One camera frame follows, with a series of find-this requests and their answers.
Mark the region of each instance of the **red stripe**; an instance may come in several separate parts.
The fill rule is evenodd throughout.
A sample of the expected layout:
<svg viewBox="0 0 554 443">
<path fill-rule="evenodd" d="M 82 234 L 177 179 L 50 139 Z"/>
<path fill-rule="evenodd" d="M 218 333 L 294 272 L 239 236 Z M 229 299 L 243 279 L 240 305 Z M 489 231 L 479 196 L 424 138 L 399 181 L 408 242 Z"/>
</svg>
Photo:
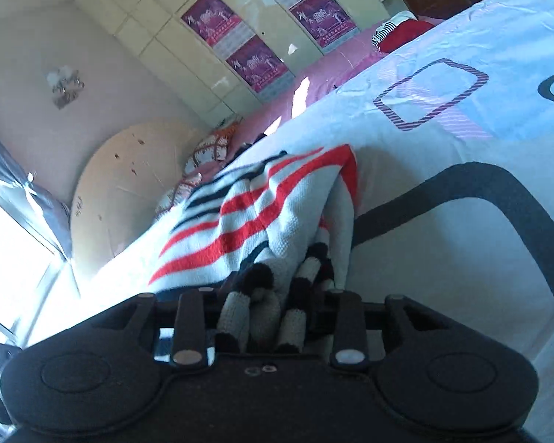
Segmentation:
<svg viewBox="0 0 554 443">
<path fill-rule="evenodd" d="M 344 166 L 349 160 L 355 160 L 349 145 L 338 146 L 314 160 L 306 163 L 295 172 L 288 175 L 278 186 L 275 192 L 275 199 L 260 213 L 254 220 L 247 221 L 235 231 L 220 234 L 211 244 L 195 253 L 185 255 L 169 261 L 160 268 L 150 280 L 150 284 L 166 275 L 192 270 L 207 266 L 219 260 L 223 255 L 236 251 L 252 235 L 264 230 L 273 223 L 281 214 L 285 199 L 302 179 L 310 173 L 327 166 Z"/>
<path fill-rule="evenodd" d="M 245 193 L 241 193 L 240 195 L 236 195 L 233 198 L 229 199 L 228 201 L 224 202 L 222 204 L 222 208 L 220 208 L 220 216 L 228 215 L 230 213 L 234 213 L 235 211 L 241 211 L 245 210 L 249 206 L 253 205 L 257 199 L 260 198 L 260 196 L 263 194 L 265 190 L 269 188 L 269 180 L 278 172 L 284 169 L 287 165 L 290 165 L 292 163 L 295 163 L 296 161 L 303 160 L 304 158 L 311 157 L 319 152 L 321 152 L 324 148 L 319 148 L 317 150 L 314 150 L 313 152 L 310 152 L 306 155 L 298 155 L 296 157 L 288 158 L 287 160 L 283 160 L 279 162 L 277 165 L 270 168 L 267 182 L 264 184 L 264 186 L 256 189 L 247 191 Z M 166 251 L 168 251 L 169 248 L 171 248 L 173 245 L 178 243 L 181 240 L 184 240 L 185 238 L 189 238 L 189 236 L 194 235 L 195 233 L 198 233 L 199 231 L 205 231 L 210 230 L 214 227 L 216 227 L 219 224 L 219 220 L 214 221 L 207 221 L 205 223 L 199 223 L 199 225 L 193 226 L 192 228 L 179 231 L 177 234 L 175 234 L 167 243 L 164 245 L 164 248 L 160 252 L 160 256 L 162 256 Z"/>
</svg>

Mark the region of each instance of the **round metal screw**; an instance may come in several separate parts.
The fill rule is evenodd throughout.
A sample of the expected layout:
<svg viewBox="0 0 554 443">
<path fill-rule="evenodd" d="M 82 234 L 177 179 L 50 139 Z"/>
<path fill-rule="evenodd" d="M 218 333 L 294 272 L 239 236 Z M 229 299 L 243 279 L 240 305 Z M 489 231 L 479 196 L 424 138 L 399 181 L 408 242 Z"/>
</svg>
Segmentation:
<svg viewBox="0 0 554 443">
<path fill-rule="evenodd" d="M 365 353 L 359 350 L 347 349 L 337 352 L 334 357 L 340 364 L 359 364 L 365 360 Z"/>
<path fill-rule="evenodd" d="M 195 350 L 181 350 L 176 352 L 172 357 L 172 360 L 180 365 L 196 364 L 202 359 L 203 355 Z"/>
<path fill-rule="evenodd" d="M 251 366 L 250 368 L 245 369 L 244 372 L 248 376 L 260 376 L 261 374 L 260 368 L 258 366 Z"/>
</svg>

